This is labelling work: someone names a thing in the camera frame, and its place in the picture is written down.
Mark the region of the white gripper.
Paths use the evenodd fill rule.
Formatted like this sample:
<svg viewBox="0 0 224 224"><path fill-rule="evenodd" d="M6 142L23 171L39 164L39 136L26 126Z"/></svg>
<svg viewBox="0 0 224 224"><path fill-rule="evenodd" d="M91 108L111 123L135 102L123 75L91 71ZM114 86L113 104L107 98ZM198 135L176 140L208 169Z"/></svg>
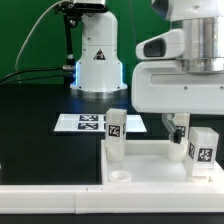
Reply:
<svg viewBox="0 0 224 224"><path fill-rule="evenodd" d="M131 102L138 112L163 113L170 141L181 143L173 113L224 115L224 73L192 73L178 59L185 33L172 29L136 46L141 62L132 75Z"/></svg>

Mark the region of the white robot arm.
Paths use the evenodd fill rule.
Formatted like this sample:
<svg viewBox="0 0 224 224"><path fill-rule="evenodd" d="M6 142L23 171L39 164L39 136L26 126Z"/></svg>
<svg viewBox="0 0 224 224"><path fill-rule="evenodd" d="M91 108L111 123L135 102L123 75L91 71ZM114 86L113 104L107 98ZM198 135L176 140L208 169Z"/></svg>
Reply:
<svg viewBox="0 0 224 224"><path fill-rule="evenodd" d="M105 0L73 4L84 15L82 55L71 89L86 97L124 91L116 18L99 12ZM140 63L132 75L132 105L138 112L160 113L178 142L176 113L224 115L224 0L151 0L150 5L171 28L136 46Z"/></svg>

